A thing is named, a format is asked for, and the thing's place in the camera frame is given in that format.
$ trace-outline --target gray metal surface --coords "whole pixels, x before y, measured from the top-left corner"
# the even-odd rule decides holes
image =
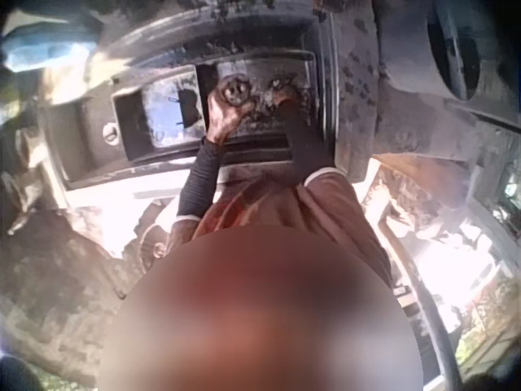
[[[389,83],[398,90],[436,94],[449,99],[469,99],[477,80],[471,78],[473,85],[467,82],[466,76],[462,75],[467,70],[463,62],[476,65],[479,59],[471,53],[468,59],[463,58],[457,27],[448,17],[451,11],[440,7],[444,14],[438,20],[433,7],[435,3],[434,0],[408,2],[381,13],[379,38],[385,73]],[[450,40],[453,52],[446,46],[446,39]]]

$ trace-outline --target wrist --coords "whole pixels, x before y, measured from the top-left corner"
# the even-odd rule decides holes
[[[216,145],[222,145],[225,143],[225,137],[217,134],[216,132],[212,132],[212,128],[208,129],[208,132],[206,133],[206,139],[210,143],[214,143]]]

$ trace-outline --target finger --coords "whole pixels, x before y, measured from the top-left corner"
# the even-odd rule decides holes
[[[242,106],[238,107],[238,111],[239,111],[239,115],[241,118],[243,118],[244,116],[246,116],[249,112],[252,112],[253,109],[255,108],[255,102],[253,102],[253,100],[248,100],[245,104],[243,104]]]

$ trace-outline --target cylindrical part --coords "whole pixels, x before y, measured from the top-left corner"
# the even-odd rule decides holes
[[[414,260],[385,220],[379,222],[378,228],[388,241],[390,249],[394,253],[394,258],[398,260],[397,264],[401,273],[407,276],[410,281],[413,294],[416,296],[418,307],[422,312],[423,320],[431,336],[441,375],[444,377],[445,390],[460,391],[462,389],[462,378],[459,373],[458,363],[456,362],[456,357],[454,357],[449,334],[438,312],[438,306],[434,298],[423,283]]]
[[[436,0],[407,2],[382,12],[379,41],[389,84],[405,92],[468,100],[479,79],[479,56],[472,50],[471,38],[459,38],[456,25],[451,26],[452,36],[444,35],[448,29],[436,5]],[[444,10],[444,16],[452,15]],[[454,48],[461,55],[458,61],[452,60],[451,45],[458,46]]]

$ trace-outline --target hand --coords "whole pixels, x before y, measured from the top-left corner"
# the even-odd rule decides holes
[[[208,96],[208,112],[210,126],[206,139],[212,143],[222,145],[226,139],[237,130],[243,118],[255,108],[255,104],[250,100],[249,91],[244,94],[243,88],[249,88],[247,78],[244,75],[234,75],[225,77],[216,89]],[[231,100],[230,98],[238,93],[243,99]]]
[[[283,102],[294,102],[297,105],[300,104],[300,96],[299,93],[295,90],[294,87],[290,85],[282,86],[279,89],[274,89],[274,105],[280,106]]]

